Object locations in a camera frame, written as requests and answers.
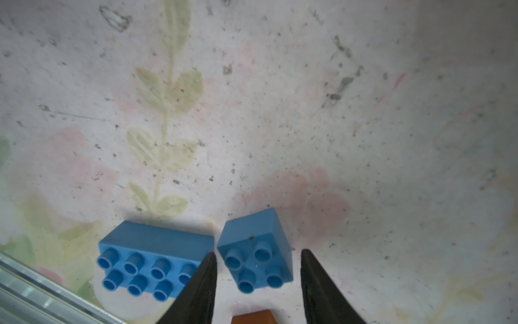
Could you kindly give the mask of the light blue long lego brick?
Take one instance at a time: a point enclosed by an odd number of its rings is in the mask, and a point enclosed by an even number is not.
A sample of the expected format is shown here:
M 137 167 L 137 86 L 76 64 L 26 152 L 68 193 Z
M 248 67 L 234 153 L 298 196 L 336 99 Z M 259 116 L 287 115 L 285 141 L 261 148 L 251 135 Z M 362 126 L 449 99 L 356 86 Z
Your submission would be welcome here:
M 180 295 L 205 256 L 214 251 L 214 238 L 124 221 L 98 243 L 98 249 L 105 290 L 125 288 L 134 297 L 147 293 L 167 302 Z

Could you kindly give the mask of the light blue square lego brick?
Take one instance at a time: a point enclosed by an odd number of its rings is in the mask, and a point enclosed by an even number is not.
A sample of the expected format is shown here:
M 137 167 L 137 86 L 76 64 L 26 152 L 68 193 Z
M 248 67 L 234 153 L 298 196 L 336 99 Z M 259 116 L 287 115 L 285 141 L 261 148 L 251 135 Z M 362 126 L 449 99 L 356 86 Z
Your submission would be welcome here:
M 294 280 L 292 249 L 273 208 L 227 221 L 217 249 L 244 294 Z

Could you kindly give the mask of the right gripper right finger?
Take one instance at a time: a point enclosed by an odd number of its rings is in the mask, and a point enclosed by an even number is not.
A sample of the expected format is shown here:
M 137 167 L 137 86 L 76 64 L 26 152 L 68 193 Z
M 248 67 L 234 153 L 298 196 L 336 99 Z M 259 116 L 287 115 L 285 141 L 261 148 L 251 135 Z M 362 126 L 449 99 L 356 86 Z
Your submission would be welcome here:
M 366 324 L 309 249 L 302 250 L 300 273 L 308 323 Z

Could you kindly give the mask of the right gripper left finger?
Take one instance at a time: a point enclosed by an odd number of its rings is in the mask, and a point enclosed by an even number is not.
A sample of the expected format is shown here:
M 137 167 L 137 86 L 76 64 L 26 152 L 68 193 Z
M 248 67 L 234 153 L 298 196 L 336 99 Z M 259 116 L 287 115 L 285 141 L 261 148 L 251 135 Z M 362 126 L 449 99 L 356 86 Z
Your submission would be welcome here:
M 209 252 L 157 324 L 211 324 L 217 288 L 217 258 Z

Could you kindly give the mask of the brown square lego brick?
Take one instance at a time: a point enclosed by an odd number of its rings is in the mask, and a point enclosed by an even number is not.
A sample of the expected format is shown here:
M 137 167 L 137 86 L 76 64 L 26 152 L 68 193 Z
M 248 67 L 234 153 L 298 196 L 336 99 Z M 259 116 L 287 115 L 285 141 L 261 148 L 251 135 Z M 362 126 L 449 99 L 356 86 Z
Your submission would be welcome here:
M 234 316 L 231 324 L 277 324 L 277 321 L 270 310 L 262 310 Z

